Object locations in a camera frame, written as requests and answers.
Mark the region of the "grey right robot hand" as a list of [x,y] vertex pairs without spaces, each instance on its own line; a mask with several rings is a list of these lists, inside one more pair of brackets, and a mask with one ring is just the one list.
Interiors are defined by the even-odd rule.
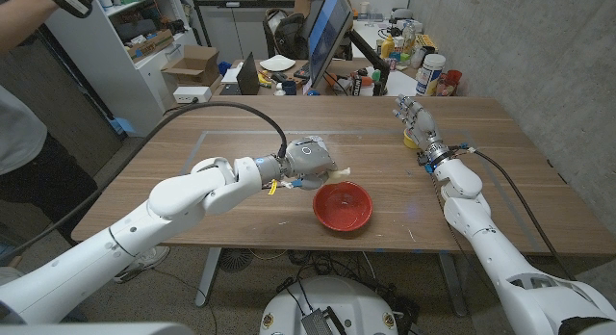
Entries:
[[426,156],[426,163],[435,169],[451,155],[449,148],[443,143],[436,121],[419,101],[410,96],[400,94],[396,103],[398,109],[393,110],[394,115],[410,131],[410,138]]

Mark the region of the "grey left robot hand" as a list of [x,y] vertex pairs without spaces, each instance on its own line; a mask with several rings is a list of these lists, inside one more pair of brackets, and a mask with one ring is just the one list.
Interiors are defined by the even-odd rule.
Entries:
[[291,141],[281,162],[281,173],[288,178],[295,177],[295,185],[307,191],[320,188],[329,179],[329,172],[337,170],[319,136]]

